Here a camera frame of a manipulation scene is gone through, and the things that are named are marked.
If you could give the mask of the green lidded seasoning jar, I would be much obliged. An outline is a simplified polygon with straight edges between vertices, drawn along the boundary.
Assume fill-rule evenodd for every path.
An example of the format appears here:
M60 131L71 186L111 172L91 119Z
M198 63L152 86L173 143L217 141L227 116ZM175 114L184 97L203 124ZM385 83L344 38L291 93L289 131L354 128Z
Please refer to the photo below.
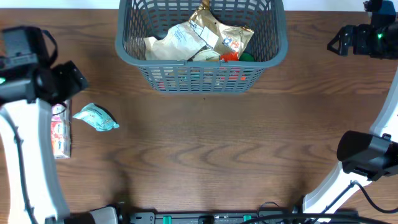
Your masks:
M242 55L239 58L239 61L243 61L243 62L254 62L255 59L251 54L248 53L242 53Z

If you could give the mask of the beige paper pouch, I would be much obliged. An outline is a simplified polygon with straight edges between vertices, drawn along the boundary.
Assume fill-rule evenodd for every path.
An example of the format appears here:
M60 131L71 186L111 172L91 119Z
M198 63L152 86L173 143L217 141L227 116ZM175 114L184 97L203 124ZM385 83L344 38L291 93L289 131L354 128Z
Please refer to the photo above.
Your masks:
M144 42L146 60L188 60L206 45L189 22L171 27L163 39L146 37Z

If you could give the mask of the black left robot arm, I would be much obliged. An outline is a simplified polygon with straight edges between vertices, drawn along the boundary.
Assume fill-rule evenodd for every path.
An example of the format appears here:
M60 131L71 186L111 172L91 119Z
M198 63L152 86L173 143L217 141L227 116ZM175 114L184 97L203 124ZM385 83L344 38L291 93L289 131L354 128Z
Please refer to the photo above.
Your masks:
M6 55L1 57L1 141L10 190L9 223L120 223L122 215L108 205L72 215L58 179L51 140L52 107L81 92L86 78L69 61L54 65L38 27L2 30Z

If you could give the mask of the mint green wipes packet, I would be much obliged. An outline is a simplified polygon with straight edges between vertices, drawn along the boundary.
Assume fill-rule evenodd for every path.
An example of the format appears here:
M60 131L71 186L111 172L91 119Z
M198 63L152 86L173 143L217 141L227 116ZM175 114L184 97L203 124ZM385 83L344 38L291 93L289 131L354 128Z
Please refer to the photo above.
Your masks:
M119 124L105 110L90 103L84 106L72 118L82 120L99 132L118 129Z

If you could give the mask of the Kleenex tissue multipack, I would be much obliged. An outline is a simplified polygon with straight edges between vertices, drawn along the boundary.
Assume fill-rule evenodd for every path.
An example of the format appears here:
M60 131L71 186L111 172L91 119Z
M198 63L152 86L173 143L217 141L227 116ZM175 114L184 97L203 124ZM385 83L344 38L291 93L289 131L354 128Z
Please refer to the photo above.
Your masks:
M69 159L71 155L71 100L52 107L51 140L55 159Z

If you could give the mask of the gold foil snack bag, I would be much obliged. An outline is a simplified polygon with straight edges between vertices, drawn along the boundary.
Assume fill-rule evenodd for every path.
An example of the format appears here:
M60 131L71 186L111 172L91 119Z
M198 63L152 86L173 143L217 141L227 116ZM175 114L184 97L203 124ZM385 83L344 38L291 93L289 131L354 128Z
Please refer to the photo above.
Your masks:
M192 29L206 42L206 48L216 52L218 60L238 61L254 31L246 27L229 26L218 21L210 11L210 2L202 1L188 20Z

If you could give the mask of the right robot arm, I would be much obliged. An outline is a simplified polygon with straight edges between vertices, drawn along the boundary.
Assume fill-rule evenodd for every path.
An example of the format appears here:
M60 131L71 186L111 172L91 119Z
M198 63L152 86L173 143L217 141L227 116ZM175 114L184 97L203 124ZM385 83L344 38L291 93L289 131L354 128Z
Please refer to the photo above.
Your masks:
M328 43L327 49L346 56L397 59L397 23L374 26L344 26ZM313 221L328 222L357 190L397 174L397 80L394 79L386 101L368 133L347 131L337 148L338 163L323 182L303 198L301 212L315 213Z

